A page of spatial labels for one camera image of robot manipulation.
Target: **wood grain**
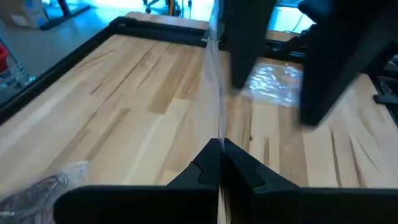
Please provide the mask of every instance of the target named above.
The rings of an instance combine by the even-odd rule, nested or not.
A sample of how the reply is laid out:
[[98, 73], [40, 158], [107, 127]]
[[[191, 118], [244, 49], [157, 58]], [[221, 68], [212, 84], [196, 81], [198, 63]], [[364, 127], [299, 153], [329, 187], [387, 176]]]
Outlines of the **wood grain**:
[[[211, 106], [218, 102], [203, 87], [204, 54], [198, 47], [109, 38], [0, 127], [0, 192], [82, 160], [91, 162], [87, 184], [167, 184], [217, 136]], [[228, 54], [221, 56], [227, 71]], [[373, 102], [375, 93], [360, 75], [312, 130], [295, 125], [295, 108], [229, 97], [226, 136], [301, 186], [398, 187], [398, 131], [386, 108]]]

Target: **chair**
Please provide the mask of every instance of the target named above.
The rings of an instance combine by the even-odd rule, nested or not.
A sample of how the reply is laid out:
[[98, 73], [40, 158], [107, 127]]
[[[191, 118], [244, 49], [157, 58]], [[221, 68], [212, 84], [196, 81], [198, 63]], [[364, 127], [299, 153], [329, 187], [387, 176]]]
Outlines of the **chair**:
[[[150, 13], [151, 12], [150, 7], [153, 4], [159, 2], [160, 0], [152, 0], [151, 2], [148, 2], [148, 0], [143, 0], [143, 1], [144, 1], [144, 4], [147, 6], [145, 11], [147, 13]], [[169, 8], [170, 8], [171, 0], [165, 0], [165, 2], [166, 2], [166, 5], [169, 6]], [[173, 7], [173, 11], [172, 11], [172, 14], [170, 16], [179, 16], [179, 15], [181, 15], [181, 8], [180, 8], [180, 5], [178, 4], [178, 1], [174, 1], [174, 5], [172, 7]]]

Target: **workbench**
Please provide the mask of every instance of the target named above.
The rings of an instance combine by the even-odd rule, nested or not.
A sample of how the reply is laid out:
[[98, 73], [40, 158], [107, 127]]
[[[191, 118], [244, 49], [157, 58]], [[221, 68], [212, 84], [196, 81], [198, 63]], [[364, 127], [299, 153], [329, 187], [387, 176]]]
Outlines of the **workbench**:
[[[269, 31], [268, 38], [291, 34]], [[90, 161], [86, 184], [168, 184], [208, 141], [201, 137], [208, 117], [190, 119], [204, 55], [200, 47], [110, 37], [0, 127], [0, 192], [83, 160]], [[227, 72], [228, 53], [220, 56]], [[387, 109], [373, 102], [376, 93], [360, 75], [316, 129], [294, 125], [296, 108], [230, 96], [226, 137], [300, 186], [398, 187], [398, 131]]]

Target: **floor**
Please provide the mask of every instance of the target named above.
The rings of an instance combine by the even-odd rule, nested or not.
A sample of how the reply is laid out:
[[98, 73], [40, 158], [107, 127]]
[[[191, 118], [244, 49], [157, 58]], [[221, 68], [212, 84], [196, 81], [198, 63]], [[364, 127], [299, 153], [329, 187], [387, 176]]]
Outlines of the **floor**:
[[[183, 17], [209, 20], [213, 7], [212, 0], [194, 0], [192, 8], [188, 7], [188, 0], [178, 1], [184, 6]], [[27, 73], [37, 77], [106, 27], [115, 17], [123, 16], [129, 11], [145, 12], [146, 9], [142, 0], [83, 0], [83, 2], [92, 3], [94, 8], [48, 31], [7, 26], [0, 20], [0, 40], [5, 43], [14, 58], [25, 66]], [[154, 4], [152, 13], [167, 13], [165, 2], [161, 0]], [[313, 22], [296, 8], [275, 7], [269, 29], [301, 32], [312, 24]]]

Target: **wooden table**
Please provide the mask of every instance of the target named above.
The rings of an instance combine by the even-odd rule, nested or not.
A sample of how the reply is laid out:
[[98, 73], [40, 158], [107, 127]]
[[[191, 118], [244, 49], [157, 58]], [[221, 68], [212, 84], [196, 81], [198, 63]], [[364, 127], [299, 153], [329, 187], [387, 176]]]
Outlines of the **wooden table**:
[[[204, 54], [199, 47], [112, 36], [0, 127], [0, 190], [82, 160], [91, 161], [87, 184], [167, 184], [215, 135], [214, 115], [200, 108], [214, 102], [196, 100], [213, 96], [200, 91]], [[221, 62], [226, 68], [228, 53], [221, 52]], [[293, 108], [230, 97], [226, 135], [301, 186], [398, 187], [398, 132], [386, 108], [373, 102], [375, 93], [361, 75], [316, 130], [294, 128]]]

